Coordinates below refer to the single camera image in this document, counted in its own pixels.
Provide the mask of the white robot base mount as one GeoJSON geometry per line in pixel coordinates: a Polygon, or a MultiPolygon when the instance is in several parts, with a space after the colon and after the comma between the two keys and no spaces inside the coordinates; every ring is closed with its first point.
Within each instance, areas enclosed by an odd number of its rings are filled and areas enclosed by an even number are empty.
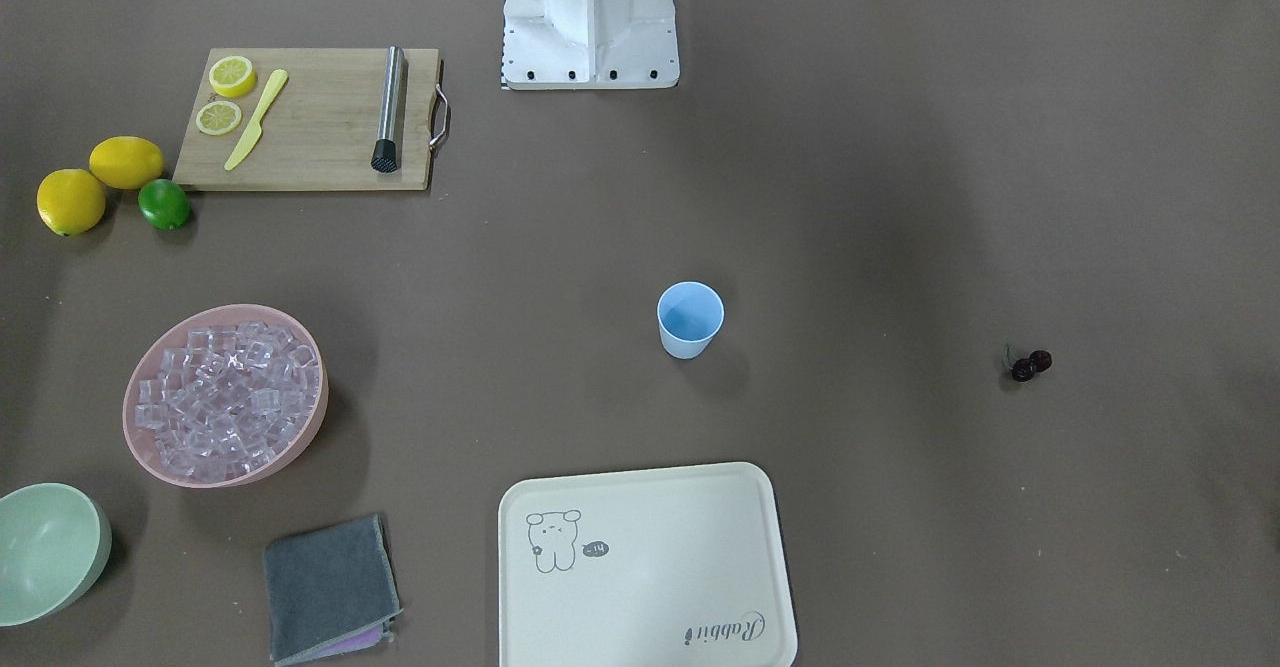
{"type": "Polygon", "coordinates": [[[506,0],[506,90],[664,90],[681,76],[675,0],[506,0]]]}

